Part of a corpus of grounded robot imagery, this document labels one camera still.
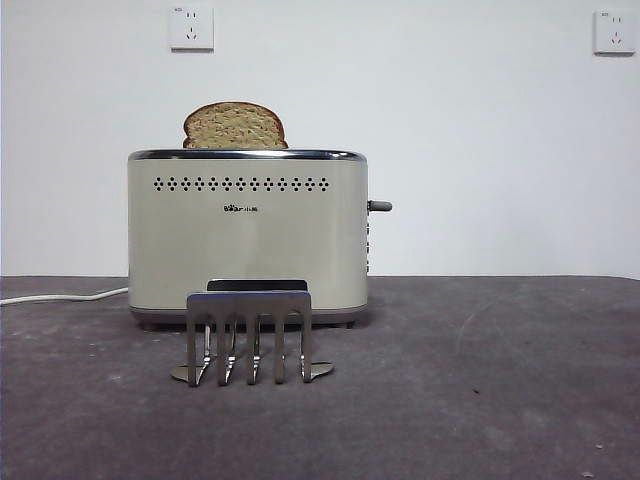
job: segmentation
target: electrical socket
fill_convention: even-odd
[[[177,5],[169,11],[171,50],[213,50],[213,8]]]
[[[636,51],[637,17],[630,10],[599,10],[594,13],[594,47],[596,54]]]

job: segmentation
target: gray table surface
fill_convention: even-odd
[[[274,385],[266,334],[253,387],[244,362],[224,388],[172,380],[184,330],[142,330],[124,295],[0,313],[4,479],[640,478],[638,281],[371,278],[367,321],[314,331],[333,374],[291,358]]]

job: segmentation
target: white wall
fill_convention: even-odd
[[[213,55],[173,3],[3,2],[5,274],[126,275],[127,155],[248,100],[367,155],[374,274],[640,278],[640,55],[591,54],[640,0],[215,0]]]

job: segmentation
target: slice of bread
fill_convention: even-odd
[[[184,148],[287,148],[278,116],[253,103],[205,105],[187,117],[184,131]]]

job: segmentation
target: white cable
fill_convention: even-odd
[[[54,300],[71,300],[72,302],[87,302],[91,300],[100,300],[102,298],[111,297],[112,295],[118,295],[120,293],[128,292],[128,288],[118,288],[116,290],[109,290],[108,292],[97,293],[95,295],[32,295],[30,297],[16,297],[5,298],[0,300],[0,306],[12,305],[14,303],[27,303],[27,302],[47,302]]]

